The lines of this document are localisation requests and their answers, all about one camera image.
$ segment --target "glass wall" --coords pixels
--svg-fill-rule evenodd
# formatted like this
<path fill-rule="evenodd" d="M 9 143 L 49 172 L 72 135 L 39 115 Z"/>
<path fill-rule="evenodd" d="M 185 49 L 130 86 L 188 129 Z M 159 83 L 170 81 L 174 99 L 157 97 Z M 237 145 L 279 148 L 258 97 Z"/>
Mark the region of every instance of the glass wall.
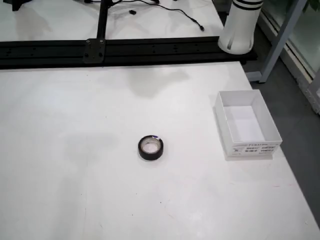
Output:
<path fill-rule="evenodd" d="M 293 0 L 265 0 L 263 12 L 279 28 L 292 2 Z M 320 0 L 308 0 L 308 3 L 289 42 L 300 62 L 314 76 L 320 67 Z"/>

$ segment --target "black cable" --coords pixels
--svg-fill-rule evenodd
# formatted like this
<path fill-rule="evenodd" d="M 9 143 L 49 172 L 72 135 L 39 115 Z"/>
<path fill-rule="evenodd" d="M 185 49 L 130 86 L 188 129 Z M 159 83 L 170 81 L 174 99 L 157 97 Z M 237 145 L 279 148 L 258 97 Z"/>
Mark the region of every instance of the black cable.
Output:
<path fill-rule="evenodd" d="M 101 1 L 94 1 L 94 0 L 93 0 L 92 2 L 93 2 L 93 3 L 100 3 Z M 156 3 L 149 3 L 149 2 L 146 2 L 146 1 L 143 1 L 143 0 L 118 0 L 118 1 L 114 2 L 111 7 L 113 7 L 114 5 L 120 4 L 120 3 L 134 3 L 134 2 L 142 2 L 142 3 L 147 4 L 147 5 L 149 5 L 149 6 L 156 6 L 156 7 L 160 7 L 160 8 L 163 8 L 163 9 L 165 9 L 165 10 L 169 10 L 169 11 L 178 11 L 178 12 L 181 12 L 181 13 L 184 14 L 188 19 L 190 19 L 192 22 L 194 22 L 195 24 L 197 24 L 202 32 L 205 31 L 205 28 L 204 28 L 197 20 L 195 20 L 194 18 L 192 18 L 192 17 L 190 17 L 188 14 L 186 14 L 185 11 L 183 11 L 183 10 L 181 10 L 181 9 L 179 9 L 179 8 L 174 8 L 174 9 L 172 9 L 172 8 L 167 8 L 167 7 L 165 7 L 165 6 L 162 6 L 162 5 L 160 5 L 160 4 L 156 4 L 158 1 L 154 1 L 154 2 L 156 2 Z"/>

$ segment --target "white box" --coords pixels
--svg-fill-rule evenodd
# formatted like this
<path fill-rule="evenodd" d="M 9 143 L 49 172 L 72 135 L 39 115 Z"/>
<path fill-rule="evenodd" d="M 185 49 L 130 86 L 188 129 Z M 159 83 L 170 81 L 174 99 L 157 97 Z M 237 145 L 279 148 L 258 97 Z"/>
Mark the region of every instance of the white box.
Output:
<path fill-rule="evenodd" d="M 268 156 L 282 143 L 259 90 L 220 91 L 215 113 L 228 156 Z"/>

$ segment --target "gray floor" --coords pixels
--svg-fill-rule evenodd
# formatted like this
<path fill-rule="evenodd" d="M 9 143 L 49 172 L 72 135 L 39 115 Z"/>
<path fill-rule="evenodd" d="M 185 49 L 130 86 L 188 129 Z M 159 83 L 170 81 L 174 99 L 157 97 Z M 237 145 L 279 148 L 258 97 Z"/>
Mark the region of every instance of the gray floor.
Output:
<path fill-rule="evenodd" d="M 254 49 L 258 61 L 243 66 L 252 70 L 261 65 L 270 50 L 270 42 L 259 27 L 255 31 Z M 296 80 L 285 64 L 278 60 L 266 83 L 252 83 L 266 101 L 283 138 L 286 159 L 320 226 L 320 116 L 315 114 Z"/>

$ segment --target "tape roll center hole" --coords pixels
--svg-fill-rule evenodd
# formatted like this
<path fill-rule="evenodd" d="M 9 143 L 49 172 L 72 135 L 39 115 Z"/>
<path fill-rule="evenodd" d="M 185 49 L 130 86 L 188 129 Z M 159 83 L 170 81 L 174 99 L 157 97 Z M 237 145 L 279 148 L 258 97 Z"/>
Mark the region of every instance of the tape roll center hole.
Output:
<path fill-rule="evenodd" d="M 160 142 L 157 139 L 147 138 L 141 143 L 142 150 L 147 154 L 154 154 L 160 149 Z"/>

